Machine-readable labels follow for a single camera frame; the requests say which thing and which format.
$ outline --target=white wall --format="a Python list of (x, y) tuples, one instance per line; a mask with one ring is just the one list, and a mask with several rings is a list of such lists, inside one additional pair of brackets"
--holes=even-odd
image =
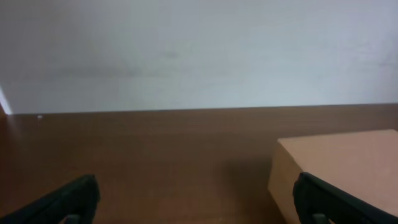
[(2, 0), (13, 113), (398, 102), (396, 0)]

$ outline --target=brown box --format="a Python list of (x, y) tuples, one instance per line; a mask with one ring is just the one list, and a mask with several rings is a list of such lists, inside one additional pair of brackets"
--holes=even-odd
[(398, 132), (330, 134), (278, 140), (268, 189), (287, 223), (300, 223), (294, 182), (309, 172), (398, 216)]

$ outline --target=black object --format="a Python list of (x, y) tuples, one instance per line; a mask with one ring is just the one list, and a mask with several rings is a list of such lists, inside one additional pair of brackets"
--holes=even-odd
[(302, 224), (398, 223), (398, 218), (302, 172), (293, 189), (294, 205)]
[(22, 209), (0, 218), (0, 224), (90, 224), (100, 190), (94, 175), (84, 175)]

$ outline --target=box top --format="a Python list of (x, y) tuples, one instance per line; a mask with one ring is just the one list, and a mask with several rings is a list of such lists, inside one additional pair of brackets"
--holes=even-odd
[(398, 132), (285, 138), (279, 142), (305, 172), (398, 216)]

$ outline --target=box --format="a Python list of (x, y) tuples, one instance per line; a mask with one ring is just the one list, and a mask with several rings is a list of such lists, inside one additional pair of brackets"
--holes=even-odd
[(301, 172), (309, 172), (398, 216), (397, 131), (285, 138), (278, 142), (268, 188), (287, 223), (300, 223), (293, 186)]

